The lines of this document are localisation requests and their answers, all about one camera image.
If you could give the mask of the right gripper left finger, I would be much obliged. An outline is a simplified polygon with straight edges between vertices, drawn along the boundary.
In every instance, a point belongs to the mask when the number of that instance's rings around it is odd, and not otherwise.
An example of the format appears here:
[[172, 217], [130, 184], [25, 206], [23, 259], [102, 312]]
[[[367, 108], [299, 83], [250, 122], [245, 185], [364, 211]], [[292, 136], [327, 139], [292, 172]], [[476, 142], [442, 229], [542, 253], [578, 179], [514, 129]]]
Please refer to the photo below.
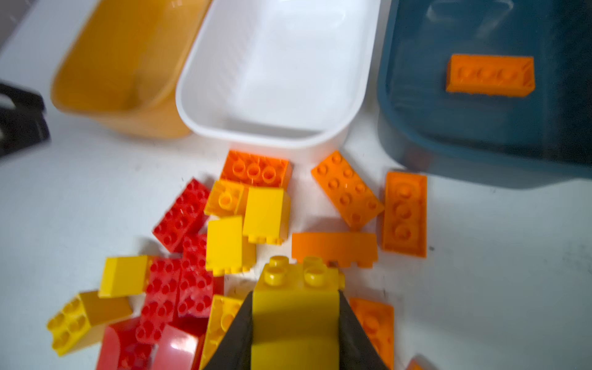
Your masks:
[[252, 293], [249, 293], [204, 369], [251, 369], [253, 342]]

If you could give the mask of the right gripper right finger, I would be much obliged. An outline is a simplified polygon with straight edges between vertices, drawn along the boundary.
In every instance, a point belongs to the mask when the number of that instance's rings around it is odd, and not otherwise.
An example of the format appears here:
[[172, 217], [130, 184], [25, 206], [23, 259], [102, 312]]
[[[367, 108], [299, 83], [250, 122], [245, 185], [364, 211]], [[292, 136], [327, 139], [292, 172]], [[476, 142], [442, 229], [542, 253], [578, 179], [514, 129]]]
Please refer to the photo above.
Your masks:
[[339, 292], [340, 370], [387, 370], [342, 292]]

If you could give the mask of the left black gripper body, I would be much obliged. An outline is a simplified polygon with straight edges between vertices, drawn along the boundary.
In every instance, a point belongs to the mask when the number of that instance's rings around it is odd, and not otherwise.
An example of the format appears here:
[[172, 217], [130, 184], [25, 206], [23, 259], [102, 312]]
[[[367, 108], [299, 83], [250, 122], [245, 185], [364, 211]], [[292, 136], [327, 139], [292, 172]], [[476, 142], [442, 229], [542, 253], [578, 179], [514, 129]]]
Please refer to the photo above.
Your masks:
[[1, 108], [1, 157], [50, 141], [41, 95], [1, 81], [1, 96], [14, 104], [13, 108]]

